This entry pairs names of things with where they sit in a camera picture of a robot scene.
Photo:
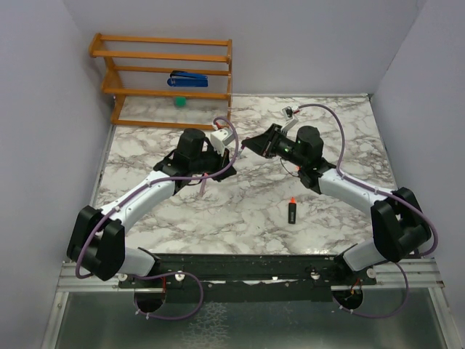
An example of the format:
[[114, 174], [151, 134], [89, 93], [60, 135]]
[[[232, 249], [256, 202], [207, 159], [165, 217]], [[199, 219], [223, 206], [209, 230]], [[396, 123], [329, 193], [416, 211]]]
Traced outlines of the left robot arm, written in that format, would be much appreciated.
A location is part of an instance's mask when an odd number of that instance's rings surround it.
[[161, 270], [154, 254], [126, 246], [126, 234], [156, 205], [171, 198], [194, 180], [217, 182], [235, 175], [236, 153], [227, 146], [237, 145], [236, 131], [218, 129], [206, 135], [199, 129], [185, 129], [177, 146], [159, 161], [147, 177], [122, 197], [96, 209], [85, 206], [76, 218], [67, 257], [76, 263], [76, 277], [88, 276], [107, 281], [117, 274], [135, 276], [141, 285], [158, 283]]

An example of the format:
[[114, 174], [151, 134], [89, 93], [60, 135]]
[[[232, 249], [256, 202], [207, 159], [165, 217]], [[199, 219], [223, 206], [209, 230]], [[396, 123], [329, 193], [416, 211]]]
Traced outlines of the pink highlighter pen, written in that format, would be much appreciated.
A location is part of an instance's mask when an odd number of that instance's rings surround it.
[[206, 191], [206, 183], [207, 183], [207, 179], [208, 179], [207, 177], [208, 177], [208, 175], [206, 173], [204, 174], [204, 176], [202, 176], [202, 180], [200, 182], [201, 186], [200, 186], [200, 190], [199, 190], [199, 193], [198, 193], [198, 195], [200, 197], [202, 197], [204, 195], [205, 191]]

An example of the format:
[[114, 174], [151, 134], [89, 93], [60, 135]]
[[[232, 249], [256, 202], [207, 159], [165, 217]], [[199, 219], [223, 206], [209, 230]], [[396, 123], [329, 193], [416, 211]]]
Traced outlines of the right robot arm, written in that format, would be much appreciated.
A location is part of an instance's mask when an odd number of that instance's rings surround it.
[[296, 139], [291, 140], [273, 124], [265, 133], [243, 140], [242, 145], [266, 159], [278, 156], [291, 162], [298, 166], [304, 187], [343, 201], [371, 218], [371, 238], [341, 253], [333, 267], [341, 284], [351, 284], [368, 266], [401, 261], [432, 236], [411, 190], [384, 192], [342, 176], [323, 158], [324, 142], [315, 127], [300, 127]]

